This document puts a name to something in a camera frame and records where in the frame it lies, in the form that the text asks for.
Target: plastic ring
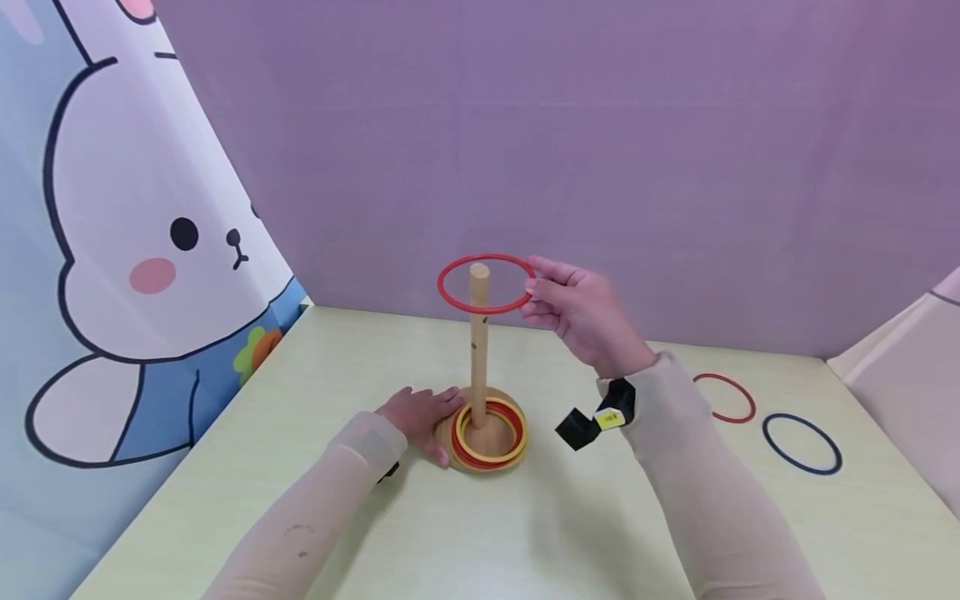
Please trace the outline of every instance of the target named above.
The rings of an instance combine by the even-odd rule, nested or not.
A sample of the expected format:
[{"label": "plastic ring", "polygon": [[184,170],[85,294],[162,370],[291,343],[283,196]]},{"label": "plastic ring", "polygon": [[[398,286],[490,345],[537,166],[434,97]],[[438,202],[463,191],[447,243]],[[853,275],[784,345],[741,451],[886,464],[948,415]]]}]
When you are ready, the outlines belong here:
[{"label": "plastic ring", "polygon": [[532,296],[530,294],[524,294],[520,300],[511,302],[510,304],[505,304],[503,306],[473,306],[472,304],[460,302],[459,300],[450,296],[444,287],[446,276],[457,267],[466,265],[469,262],[476,262],[478,260],[503,260],[506,262],[511,262],[526,271],[530,278],[537,277],[537,274],[534,273],[533,267],[528,265],[525,261],[520,260],[516,256],[510,256],[509,254],[471,254],[470,256],[464,256],[463,258],[454,260],[450,264],[446,265],[442,271],[440,271],[440,276],[437,277],[437,290],[440,292],[440,296],[446,300],[446,303],[454,308],[459,308],[464,312],[469,312],[471,315],[499,315],[502,313],[509,313],[512,310],[517,310],[520,306],[523,306],[530,301]]},{"label": "plastic ring", "polygon": [[497,470],[509,467],[516,462],[527,445],[526,419],[511,404],[499,398],[487,398],[488,414],[503,420],[514,434],[514,445],[504,456],[492,457],[477,454],[466,444],[466,430],[469,423],[469,406],[465,405],[457,414],[451,432],[451,445],[457,459],[469,468],[477,470]]},{"label": "plastic ring", "polygon": [[526,436],[526,422],[523,416],[516,410],[512,405],[499,398],[489,397],[487,398],[487,406],[489,413],[493,414],[497,418],[504,420],[510,426],[511,430],[514,433],[514,445],[511,447],[510,451],[503,456],[484,456],[483,454],[478,454],[470,449],[466,443],[466,432],[467,425],[470,422],[469,406],[465,405],[465,409],[462,409],[460,414],[457,415],[457,420],[454,431],[456,432],[456,442],[464,452],[471,459],[484,463],[491,466],[502,466],[510,463],[520,452],[523,451],[523,448],[527,443]]},{"label": "plastic ring", "polygon": [[[827,441],[827,444],[830,445],[830,449],[833,450],[833,457],[834,457],[833,467],[831,468],[808,467],[807,465],[801,463],[800,461],[798,461],[797,459],[793,458],[792,456],[784,452],[782,449],[780,449],[780,447],[774,442],[773,437],[771,437],[770,435],[769,425],[770,425],[770,421],[774,419],[794,420],[800,424],[806,425],[810,429],[817,432],[821,438]],[[797,417],[796,415],[790,415],[789,413],[774,413],[773,415],[770,415],[769,417],[763,420],[763,437],[766,438],[767,443],[770,445],[770,447],[772,447],[774,451],[777,452],[784,461],[786,461],[787,463],[790,463],[791,465],[793,465],[794,467],[800,470],[804,470],[813,475],[832,475],[833,473],[839,471],[840,467],[843,466],[843,454],[840,453],[840,448],[837,446],[836,442],[834,442],[830,438],[830,436],[827,435],[827,432],[821,429],[820,427],[814,425],[810,421]]]},{"label": "plastic ring", "polygon": [[[504,416],[500,416],[500,415],[497,415],[496,417],[507,422],[508,426],[510,427],[511,433],[516,434],[516,427],[513,423],[510,423],[509,419],[505,419]],[[507,417],[516,418],[514,415],[509,413]],[[514,459],[513,461],[509,461],[509,462],[478,461],[472,458],[471,456],[469,456],[466,450],[464,449],[464,445],[461,444],[461,440],[463,437],[462,433],[460,434],[459,437],[456,434],[452,435],[451,437],[452,437],[452,440],[451,440],[452,449],[457,456],[457,460],[462,465],[472,470],[480,470],[480,471],[499,470],[499,469],[510,467],[512,464],[516,462],[516,460],[518,460],[518,459]],[[514,442],[514,447],[516,447],[518,443],[519,443],[519,438],[516,438]]]},{"label": "plastic ring", "polygon": [[742,423],[750,422],[751,420],[754,419],[754,417],[756,417],[756,402],[754,402],[754,397],[750,395],[750,392],[747,392],[747,389],[745,387],[733,381],[729,377],[726,377],[724,375],[718,375],[715,372],[702,372],[693,378],[693,382],[696,383],[701,379],[719,379],[724,383],[729,383],[730,385],[734,386],[734,388],[736,388],[740,392],[740,394],[743,395],[743,397],[747,398],[747,402],[750,403],[750,412],[747,414],[746,417],[737,417],[737,418],[727,417],[726,415],[721,415],[720,413],[714,411],[713,416],[715,418],[728,423],[742,424]]}]

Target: light green table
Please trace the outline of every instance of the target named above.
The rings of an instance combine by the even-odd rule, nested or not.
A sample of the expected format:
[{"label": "light green table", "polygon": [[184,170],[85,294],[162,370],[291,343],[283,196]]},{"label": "light green table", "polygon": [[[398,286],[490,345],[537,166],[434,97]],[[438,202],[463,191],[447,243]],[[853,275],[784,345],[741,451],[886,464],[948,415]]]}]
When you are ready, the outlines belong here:
[{"label": "light green table", "polygon": [[[198,598],[357,410],[408,384],[467,385],[467,344],[462,323],[309,308],[74,599]],[[574,453],[553,432],[572,406],[596,407],[591,371],[548,332],[494,326],[490,344],[490,384],[515,397],[530,423],[524,463],[477,478],[411,455],[377,486],[310,597],[691,597],[657,500],[620,436]],[[780,505],[829,598],[960,593],[960,525],[822,361],[659,348],[691,375],[719,372],[754,395],[755,420],[717,426]],[[744,411],[725,384],[699,385],[716,410]],[[838,474],[807,474],[773,452],[760,423],[780,411],[829,432],[844,453]],[[780,421],[772,430],[799,460],[831,463],[808,429]],[[492,575],[483,583],[470,579],[476,561]]]}]

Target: wrist strap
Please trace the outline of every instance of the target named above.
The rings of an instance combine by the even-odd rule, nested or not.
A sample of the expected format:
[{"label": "wrist strap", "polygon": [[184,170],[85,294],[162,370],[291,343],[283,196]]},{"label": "wrist strap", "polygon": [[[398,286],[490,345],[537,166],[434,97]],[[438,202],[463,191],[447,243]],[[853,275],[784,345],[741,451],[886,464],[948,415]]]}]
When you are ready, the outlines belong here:
[{"label": "wrist strap", "polygon": [[607,395],[593,413],[592,419],[574,408],[566,419],[557,425],[556,432],[568,446],[579,450],[592,444],[604,431],[632,423],[635,410],[636,389],[626,379],[615,379],[610,382]]},{"label": "wrist strap", "polygon": [[394,465],[393,465],[392,467],[390,467],[390,470],[387,471],[387,474],[384,475],[383,477],[380,477],[380,479],[378,479],[376,483],[380,483],[381,481],[383,481],[383,480],[386,479],[387,477],[390,477],[391,475],[393,475],[394,473],[396,473],[396,470],[397,470],[398,468],[400,468],[400,463],[399,463],[399,462],[394,463]]}]

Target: beige sleeve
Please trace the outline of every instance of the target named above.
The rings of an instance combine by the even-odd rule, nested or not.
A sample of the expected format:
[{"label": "beige sleeve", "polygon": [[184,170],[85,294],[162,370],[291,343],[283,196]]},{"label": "beige sleeve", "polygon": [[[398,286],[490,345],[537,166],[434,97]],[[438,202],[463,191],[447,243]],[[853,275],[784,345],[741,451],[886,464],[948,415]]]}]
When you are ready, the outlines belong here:
[{"label": "beige sleeve", "polygon": [[353,417],[240,540],[204,600],[302,600],[357,507],[406,447],[383,417]]},{"label": "beige sleeve", "polygon": [[636,388],[636,416],[623,435],[657,494],[694,595],[824,598],[790,527],[724,443],[676,358],[662,352],[626,379]]}]

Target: pink cheek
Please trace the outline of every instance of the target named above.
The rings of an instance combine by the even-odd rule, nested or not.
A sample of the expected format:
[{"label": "pink cheek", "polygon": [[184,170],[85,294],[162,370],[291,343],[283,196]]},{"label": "pink cheek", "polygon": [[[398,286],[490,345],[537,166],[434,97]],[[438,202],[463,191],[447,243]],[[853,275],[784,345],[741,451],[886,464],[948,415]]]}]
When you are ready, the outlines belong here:
[{"label": "pink cheek", "polygon": [[130,271],[130,286],[140,294],[159,294],[177,278],[177,267],[166,258],[148,258]]},{"label": "pink cheek", "polygon": [[120,4],[135,19],[149,19],[154,16],[154,3],[151,0],[120,0]]}]

